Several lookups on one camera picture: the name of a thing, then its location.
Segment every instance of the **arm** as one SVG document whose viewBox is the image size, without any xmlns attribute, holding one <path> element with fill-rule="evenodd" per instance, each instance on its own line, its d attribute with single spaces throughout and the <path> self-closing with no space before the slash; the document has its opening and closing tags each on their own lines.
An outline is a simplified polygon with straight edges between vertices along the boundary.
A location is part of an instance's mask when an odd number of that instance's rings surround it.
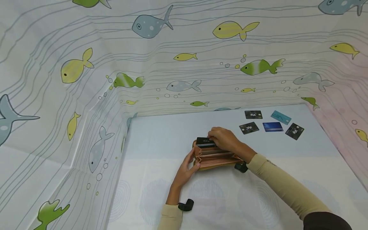
<svg viewBox="0 0 368 230">
<path fill-rule="evenodd" d="M 158 230 L 179 230 L 183 221 L 183 211 L 178 208 L 180 192 L 182 187 L 189 181 L 192 175 L 198 171 L 200 164 L 197 163 L 188 169 L 189 163 L 193 161 L 194 149 L 188 153 L 171 184 L 166 204 L 161 211 L 161 219 Z"/>
</svg>

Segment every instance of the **bubble print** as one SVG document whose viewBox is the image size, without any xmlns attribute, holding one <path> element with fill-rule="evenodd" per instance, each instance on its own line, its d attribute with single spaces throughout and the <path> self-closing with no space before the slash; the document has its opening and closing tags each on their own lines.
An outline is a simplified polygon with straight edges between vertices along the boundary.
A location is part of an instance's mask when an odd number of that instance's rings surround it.
<svg viewBox="0 0 368 230">
<path fill-rule="evenodd" d="M 102 179 L 102 174 L 101 174 L 101 173 L 97 174 L 97 176 L 96 176 L 96 180 L 97 180 L 97 181 L 100 181 L 101 179 Z"/>
</svg>

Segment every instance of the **black clip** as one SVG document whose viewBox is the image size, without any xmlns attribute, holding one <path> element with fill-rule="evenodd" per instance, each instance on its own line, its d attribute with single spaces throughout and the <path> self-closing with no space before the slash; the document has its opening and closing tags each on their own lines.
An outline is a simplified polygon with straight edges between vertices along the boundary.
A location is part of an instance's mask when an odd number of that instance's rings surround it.
<svg viewBox="0 0 368 230">
<path fill-rule="evenodd" d="M 241 173 L 245 173 L 248 170 L 247 163 L 243 161 L 243 164 L 236 163 L 234 168 Z"/>
<path fill-rule="evenodd" d="M 183 212 L 187 212 L 187 211 L 192 210 L 193 205 L 194 205 L 194 201 L 192 199 L 188 199 L 186 204 L 179 203 L 178 208 L 182 210 Z"/>
</svg>

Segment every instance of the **black vip card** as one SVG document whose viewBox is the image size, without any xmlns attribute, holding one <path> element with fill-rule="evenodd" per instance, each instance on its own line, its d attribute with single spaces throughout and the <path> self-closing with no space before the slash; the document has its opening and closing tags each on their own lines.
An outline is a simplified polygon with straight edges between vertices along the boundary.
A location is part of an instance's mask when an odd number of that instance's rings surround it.
<svg viewBox="0 0 368 230">
<path fill-rule="evenodd" d="M 263 119 L 262 113 L 259 110 L 244 111 L 246 119 Z"/>
<path fill-rule="evenodd" d="M 255 131 L 259 130 L 259 128 L 257 127 L 257 125 L 254 122 L 250 122 L 248 124 L 241 125 L 239 127 L 240 127 L 241 131 L 243 132 L 243 134 L 248 134 L 248 133 L 255 132 Z"/>
<path fill-rule="evenodd" d="M 297 124 L 293 123 L 291 124 L 290 128 L 286 131 L 286 135 L 288 135 L 289 137 L 297 140 L 300 135 L 302 134 L 302 132 L 304 131 L 304 128 L 298 126 Z"/>
</svg>

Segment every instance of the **arm sleeve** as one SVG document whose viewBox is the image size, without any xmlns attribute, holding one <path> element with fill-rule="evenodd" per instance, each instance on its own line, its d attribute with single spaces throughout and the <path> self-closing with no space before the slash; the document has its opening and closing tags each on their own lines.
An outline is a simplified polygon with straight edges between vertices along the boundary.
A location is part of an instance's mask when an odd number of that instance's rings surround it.
<svg viewBox="0 0 368 230">
<path fill-rule="evenodd" d="M 256 154 L 247 167 L 264 180 L 301 220 L 312 212 L 332 213 L 311 191 L 264 156 Z"/>
<path fill-rule="evenodd" d="M 179 230 L 183 221 L 183 211 L 177 205 L 165 204 L 157 230 Z"/>
</svg>

